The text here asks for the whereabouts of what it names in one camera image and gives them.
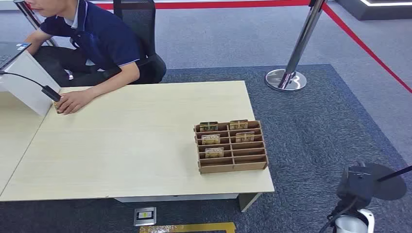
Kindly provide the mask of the person's left hand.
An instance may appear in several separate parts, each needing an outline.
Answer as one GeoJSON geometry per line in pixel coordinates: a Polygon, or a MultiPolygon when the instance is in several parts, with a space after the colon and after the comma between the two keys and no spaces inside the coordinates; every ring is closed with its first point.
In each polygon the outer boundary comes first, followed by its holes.
{"type": "Polygon", "coordinates": [[[94,98],[94,95],[89,90],[72,91],[62,94],[55,107],[57,113],[68,115],[77,112],[94,98]]]}

